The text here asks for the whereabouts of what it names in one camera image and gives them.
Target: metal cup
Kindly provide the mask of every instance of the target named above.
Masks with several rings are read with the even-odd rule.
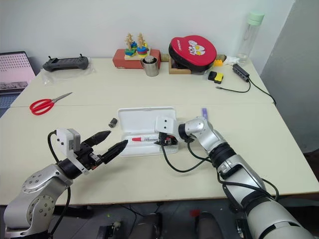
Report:
[[[141,59],[141,65],[148,76],[157,76],[159,74],[158,60],[153,56],[147,56]]]

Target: plastic box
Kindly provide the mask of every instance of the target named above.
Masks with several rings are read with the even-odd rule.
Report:
[[[127,108],[119,109],[118,117],[123,131],[122,140],[129,142],[121,152],[122,157],[146,156],[162,154],[159,145],[153,141],[132,141],[134,137],[158,137],[155,122],[158,116],[176,119],[174,107]],[[178,152],[178,145],[165,146],[166,154]]]

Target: plastic bag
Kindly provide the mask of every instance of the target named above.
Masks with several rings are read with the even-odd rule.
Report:
[[[94,66],[92,64],[91,58],[88,58],[89,65],[85,70],[82,69],[67,69],[67,70],[55,70],[52,72],[41,69],[40,74],[42,77],[43,84],[45,86],[58,84],[60,82],[67,81],[71,78],[76,78],[79,76],[90,75],[95,72]]]

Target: drone remote controller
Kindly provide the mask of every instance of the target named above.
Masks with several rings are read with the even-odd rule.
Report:
[[[78,58],[51,58],[49,56],[49,60],[43,64],[43,68],[46,71],[54,71],[54,70],[66,70],[66,69],[82,69],[85,70],[89,65],[89,60],[86,56],[82,56]]]

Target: green bottle cap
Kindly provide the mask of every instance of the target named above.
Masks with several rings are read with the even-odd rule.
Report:
[[[253,26],[260,26],[264,19],[264,14],[260,12],[251,11],[248,15],[247,23]]]

